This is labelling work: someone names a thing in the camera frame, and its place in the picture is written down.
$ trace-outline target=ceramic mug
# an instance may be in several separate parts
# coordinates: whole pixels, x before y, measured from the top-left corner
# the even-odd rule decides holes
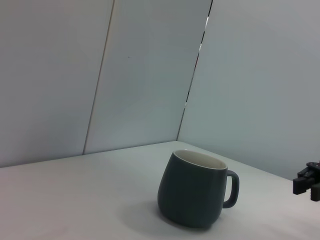
[[[232,177],[229,200],[224,201],[227,176]],[[227,165],[212,156],[189,150],[174,151],[158,190],[161,213],[178,224],[208,228],[222,208],[235,205],[239,177]]]

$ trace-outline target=mug handle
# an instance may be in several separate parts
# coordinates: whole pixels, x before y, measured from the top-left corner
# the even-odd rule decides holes
[[[222,208],[224,209],[232,208],[236,204],[240,185],[239,176],[234,171],[228,170],[227,176],[232,178],[232,188],[229,199],[223,203]]]

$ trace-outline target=white wall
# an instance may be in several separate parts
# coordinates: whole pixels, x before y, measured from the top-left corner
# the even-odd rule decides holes
[[[176,140],[211,0],[117,0],[85,153]]]
[[[111,8],[0,2],[0,167],[82,154]]]
[[[288,179],[319,161],[319,9],[215,0],[179,140]]]

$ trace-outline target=table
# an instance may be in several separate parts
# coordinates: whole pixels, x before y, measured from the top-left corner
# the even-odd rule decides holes
[[[223,209],[209,230],[176,225],[159,213],[160,180],[171,153],[178,149],[219,158],[239,175],[238,202]],[[310,201],[310,193],[293,195],[287,179],[178,141],[1,168],[0,192],[1,240],[320,236],[320,203]]]

